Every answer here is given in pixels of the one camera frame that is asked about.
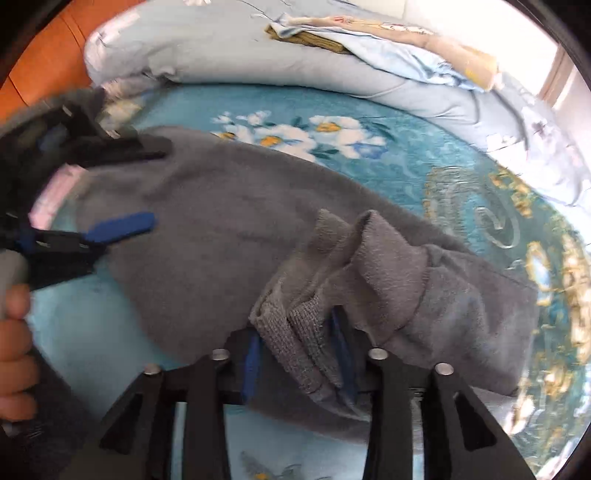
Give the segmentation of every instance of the human hand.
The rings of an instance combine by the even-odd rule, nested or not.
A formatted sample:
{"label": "human hand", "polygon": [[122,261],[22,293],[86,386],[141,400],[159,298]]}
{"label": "human hand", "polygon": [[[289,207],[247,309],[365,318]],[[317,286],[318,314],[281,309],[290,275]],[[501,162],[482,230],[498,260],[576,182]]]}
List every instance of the human hand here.
{"label": "human hand", "polygon": [[27,352],[33,336],[23,318],[31,307],[28,286],[17,285],[7,292],[6,319],[0,320],[0,419],[31,420],[37,403],[25,393],[39,382],[35,360]]}

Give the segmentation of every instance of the wooden furniture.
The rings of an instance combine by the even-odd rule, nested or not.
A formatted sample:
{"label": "wooden furniture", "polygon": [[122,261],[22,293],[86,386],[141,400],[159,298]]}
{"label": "wooden furniture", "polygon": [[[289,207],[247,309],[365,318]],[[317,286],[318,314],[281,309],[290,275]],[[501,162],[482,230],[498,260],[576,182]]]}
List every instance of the wooden furniture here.
{"label": "wooden furniture", "polygon": [[23,52],[0,88],[0,122],[44,97],[86,87],[82,52],[88,36],[140,0],[72,0]]}

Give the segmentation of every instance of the gray cloth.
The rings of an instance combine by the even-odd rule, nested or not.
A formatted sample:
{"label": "gray cloth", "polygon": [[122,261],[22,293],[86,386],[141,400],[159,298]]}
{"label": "gray cloth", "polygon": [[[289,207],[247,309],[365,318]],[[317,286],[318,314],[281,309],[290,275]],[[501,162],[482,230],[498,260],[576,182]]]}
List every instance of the gray cloth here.
{"label": "gray cloth", "polygon": [[[265,285],[314,229],[322,208],[345,222],[376,210],[410,245],[471,256],[458,239],[327,168],[203,132],[150,131],[171,138],[174,154],[93,169],[77,222],[88,230],[113,217],[155,213],[156,230],[113,246],[109,268],[148,336],[182,361],[221,347],[248,324]],[[324,433],[347,429],[346,419],[300,396],[280,408],[262,407]],[[366,428],[361,424],[349,423],[348,437]]]}
{"label": "gray cloth", "polygon": [[250,320],[312,400],[362,416],[367,408],[338,395],[343,384],[326,326],[334,305],[404,362],[448,362],[468,383],[510,395],[537,324],[536,300],[529,281],[473,254],[409,245],[375,211],[350,225],[321,210],[311,239],[281,266]]}

